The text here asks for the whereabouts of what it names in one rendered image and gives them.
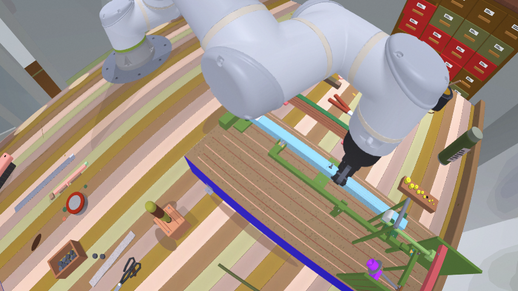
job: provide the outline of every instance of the green cylinder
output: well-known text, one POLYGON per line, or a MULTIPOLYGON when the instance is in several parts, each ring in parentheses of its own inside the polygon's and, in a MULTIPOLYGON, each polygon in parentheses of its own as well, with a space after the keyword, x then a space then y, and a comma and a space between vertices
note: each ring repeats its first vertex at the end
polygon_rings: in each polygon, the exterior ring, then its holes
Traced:
POLYGON ((482 139, 482 136, 482 131, 478 127, 471 127, 439 153, 439 162, 445 166, 451 162, 449 159, 461 157, 466 153, 465 149, 471 149, 482 139))
POLYGON ((172 221, 171 217, 160 207, 158 207, 153 201, 146 202, 146 210, 154 215, 156 218, 170 223, 172 221))

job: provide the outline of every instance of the drawer cabinet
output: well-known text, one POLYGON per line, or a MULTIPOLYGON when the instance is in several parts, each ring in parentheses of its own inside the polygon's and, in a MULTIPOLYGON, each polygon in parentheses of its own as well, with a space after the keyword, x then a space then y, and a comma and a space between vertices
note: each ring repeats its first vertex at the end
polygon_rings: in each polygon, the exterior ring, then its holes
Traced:
POLYGON ((500 65, 513 50, 508 44, 490 35, 477 52, 493 64, 500 65))
POLYGON ((436 8, 436 6, 423 0, 408 0, 403 9, 403 13, 417 21, 428 23, 436 11, 436 8))
POLYGON ((464 91, 461 88, 459 88, 459 86, 451 85, 450 88, 451 88, 451 90, 455 91, 460 96, 462 96, 462 97, 466 98, 467 100, 469 100, 469 94, 467 94, 466 91, 464 91))
POLYGON ((446 47, 451 36, 437 27, 428 24, 420 39, 440 53, 446 47))
POLYGON ((464 19, 459 15, 440 5, 437 7, 437 10, 434 13, 432 19, 430 19, 430 24, 441 29, 443 32, 449 35, 453 35, 460 27, 463 20, 464 19))
POLYGON ((444 64, 448 68, 449 80, 452 82, 456 81, 456 80, 453 80, 453 78, 455 76, 457 76, 457 74, 460 72, 460 69, 462 69, 462 67, 460 65, 456 64, 454 61, 452 61, 449 57, 445 56, 444 54, 441 54, 440 57, 442 58, 442 60, 444 61, 444 64))
POLYGON ((464 20, 454 35, 456 39, 474 51, 479 49, 479 47, 484 43, 488 36, 488 32, 467 20, 464 20))
POLYGON ((464 68, 482 81, 496 69, 496 65, 483 56, 475 53, 464 68))
POLYGON ((461 69, 454 79, 460 80, 460 83, 457 83, 456 85, 470 95, 475 94, 484 85, 481 80, 466 69, 461 69))
POLYGON ((415 36, 416 38, 419 38, 421 36, 423 31, 425 30, 425 27, 425 21, 418 21, 410 17, 409 15, 404 15, 403 19, 401 19, 401 22, 398 26, 399 29, 403 30, 409 35, 415 36))
POLYGON ((518 49, 518 19, 507 15, 502 23, 494 30, 493 35, 512 48, 518 49))
POLYGON ((473 10, 471 10, 466 20, 484 29, 488 33, 492 33, 506 16, 507 13, 484 0, 480 0, 475 7, 473 7, 473 10))
POLYGON ((446 45, 442 54, 446 55, 454 63, 463 67, 475 54, 475 51, 460 42, 458 39, 452 38, 446 45))
POLYGON ((440 5, 462 18, 468 17, 478 0, 443 0, 440 5))

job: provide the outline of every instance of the red drawer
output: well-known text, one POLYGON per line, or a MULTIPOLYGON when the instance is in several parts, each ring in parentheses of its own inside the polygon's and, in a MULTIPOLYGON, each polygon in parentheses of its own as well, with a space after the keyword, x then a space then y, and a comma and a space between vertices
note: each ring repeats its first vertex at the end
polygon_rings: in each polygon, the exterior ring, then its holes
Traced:
POLYGON ((440 55, 440 57, 443 59, 446 67, 448 68, 449 80, 453 81, 453 77, 457 76, 462 67, 452 61, 449 57, 445 56, 443 53, 440 55))
POLYGON ((426 25, 426 21, 414 19, 410 15, 403 15, 403 19, 401 19, 398 28, 407 32, 409 35, 419 38, 425 30, 426 25))
POLYGON ((484 81, 496 69, 496 65, 478 53, 475 53, 464 68, 481 81, 484 81))
POLYGON ((423 0, 409 0, 403 9, 403 14, 417 21, 429 22, 437 7, 423 0))
POLYGON ((446 47, 450 39, 450 35, 447 35, 445 32, 431 24, 428 24, 428 26, 426 26, 426 29, 423 32, 423 35, 421 36, 422 41, 429 44, 434 50, 437 50, 439 53, 442 52, 442 50, 446 47))
POLYGON ((451 38, 443 53, 455 63, 464 66, 475 54, 475 51, 455 38, 451 38))

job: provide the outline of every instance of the purple knob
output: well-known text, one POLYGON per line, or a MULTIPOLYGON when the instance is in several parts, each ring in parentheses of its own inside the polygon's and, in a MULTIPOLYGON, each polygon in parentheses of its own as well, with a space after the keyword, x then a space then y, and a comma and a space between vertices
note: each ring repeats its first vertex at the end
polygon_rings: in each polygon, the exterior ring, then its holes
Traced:
POLYGON ((367 261, 367 267, 369 267, 369 269, 371 269, 372 271, 377 270, 378 266, 378 262, 375 259, 370 259, 369 261, 367 261))

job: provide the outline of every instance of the green drawer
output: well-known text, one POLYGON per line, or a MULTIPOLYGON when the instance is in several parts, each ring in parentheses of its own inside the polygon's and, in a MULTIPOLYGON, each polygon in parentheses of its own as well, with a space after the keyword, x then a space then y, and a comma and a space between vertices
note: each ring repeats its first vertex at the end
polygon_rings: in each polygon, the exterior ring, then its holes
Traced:
POLYGON ((457 91, 457 93, 460 93, 460 95, 466 99, 468 99, 469 97, 469 94, 466 93, 466 91, 462 90, 461 88, 459 88, 459 86, 457 85, 451 85, 451 90, 453 91, 457 91))
POLYGON ((449 35, 453 35, 463 20, 464 18, 440 5, 437 7, 432 19, 430 19, 430 24, 449 35))
POLYGON ((489 33, 482 28, 464 20, 453 37, 467 45, 470 49, 477 51, 488 36, 489 33))
POLYGON ((489 38, 480 46, 477 53, 490 60, 495 65, 500 65, 512 54, 513 48, 503 41, 490 35, 489 38))

